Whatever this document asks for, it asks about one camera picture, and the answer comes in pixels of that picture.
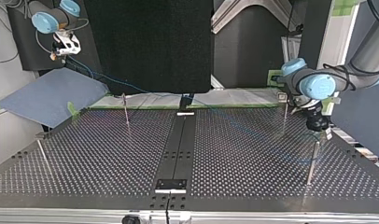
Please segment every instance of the blue cloth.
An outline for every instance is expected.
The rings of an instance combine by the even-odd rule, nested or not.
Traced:
[[[96,103],[107,92],[105,84],[62,68],[50,71],[35,82],[10,94],[0,101],[0,107],[50,128],[56,128],[72,116],[67,104],[71,102],[76,110],[80,110]]]

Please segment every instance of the perforated metal table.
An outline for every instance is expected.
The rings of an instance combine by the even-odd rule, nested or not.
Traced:
[[[0,208],[379,214],[379,168],[282,107],[89,110],[0,165]],[[160,179],[186,194],[156,194]]]

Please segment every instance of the blue cable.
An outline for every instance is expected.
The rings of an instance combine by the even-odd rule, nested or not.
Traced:
[[[245,133],[248,133],[248,134],[250,134],[250,135],[252,135],[252,136],[255,136],[255,134],[256,134],[253,130],[248,129],[247,127],[244,127],[244,126],[241,125],[240,123],[237,123],[235,120],[233,120],[233,118],[231,118],[230,116],[226,115],[225,113],[223,113],[223,112],[221,112],[221,111],[215,109],[215,108],[212,107],[211,105],[207,105],[207,104],[205,104],[205,103],[203,103],[203,102],[201,102],[201,101],[199,101],[199,100],[197,100],[197,99],[194,99],[194,97],[189,97],[189,96],[186,96],[186,95],[174,94],[174,93],[166,94],[166,95],[161,95],[161,94],[158,94],[158,93],[155,93],[155,92],[145,91],[145,90],[143,90],[143,89],[141,89],[141,88],[139,88],[139,87],[136,87],[136,86],[133,85],[133,84],[127,83],[126,81],[122,81],[122,80],[119,80],[119,79],[117,79],[117,78],[115,78],[115,77],[110,77],[110,76],[107,76],[107,75],[105,75],[105,74],[101,74],[101,73],[98,73],[98,72],[94,72],[94,71],[92,71],[87,65],[85,65],[84,63],[79,62],[78,60],[74,59],[74,58],[71,57],[71,56],[68,56],[68,58],[69,58],[70,60],[74,61],[75,63],[81,65],[82,67],[84,67],[83,70],[86,70],[87,72],[91,73],[92,76],[93,76],[93,74],[95,74],[95,75],[98,75],[98,76],[100,76],[100,77],[104,77],[104,78],[106,78],[106,79],[108,79],[108,80],[110,80],[110,81],[113,81],[113,82],[119,83],[119,84],[121,84],[121,85],[131,87],[131,88],[133,88],[133,89],[135,89],[135,90],[138,90],[138,91],[141,91],[141,92],[143,92],[143,93],[150,93],[150,94],[154,94],[154,95],[157,95],[157,96],[160,96],[160,97],[166,97],[166,96],[174,95],[174,96],[177,96],[177,97],[183,97],[183,98],[191,99],[191,100],[193,100],[193,101],[195,101],[195,102],[197,102],[197,103],[199,103],[199,104],[201,104],[201,105],[206,106],[207,108],[209,108],[209,109],[212,110],[213,112],[219,114],[221,117],[223,117],[224,119],[228,120],[228,121],[229,121],[229,122],[230,122],[235,128],[238,128],[239,130],[241,130],[241,131],[243,131],[243,132],[245,132]],[[312,136],[312,137],[314,137],[316,141],[320,141],[319,137],[315,136],[314,134],[305,133],[305,134],[302,134],[301,136],[306,136],[306,135],[307,135],[307,136]],[[290,156],[284,156],[284,157],[281,157],[281,158],[284,159],[284,160],[286,160],[286,161],[296,161],[296,162],[298,162],[298,163],[305,163],[305,164],[309,164],[309,163],[311,163],[311,162],[313,161],[312,159],[311,159],[311,160],[309,160],[309,159],[301,159],[301,160],[300,160],[300,159],[293,159],[293,158],[291,158]],[[321,158],[322,158],[322,156],[319,156],[319,157],[317,157],[315,160],[318,161],[318,160],[320,160]]]

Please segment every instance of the black backdrop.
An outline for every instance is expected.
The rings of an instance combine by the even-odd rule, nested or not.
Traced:
[[[84,2],[105,74],[147,91],[210,90],[212,0]],[[114,94],[135,92],[103,81]]]

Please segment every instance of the robotic arm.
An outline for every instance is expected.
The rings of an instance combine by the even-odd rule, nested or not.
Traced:
[[[62,0],[57,8],[48,8],[38,1],[29,0],[0,0],[7,7],[14,7],[21,13],[32,18],[33,26],[39,33],[53,34],[55,42],[52,44],[50,58],[55,61],[57,57],[78,54],[81,46],[74,31],[86,26],[77,27],[80,7],[73,0]]]
[[[308,129],[327,130],[329,120],[321,115],[321,100],[336,91],[379,85],[379,22],[372,26],[349,64],[313,70],[304,59],[295,59],[284,64],[282,71],[283,77],[277,81],[286,83],[294,105],[305,111]]]

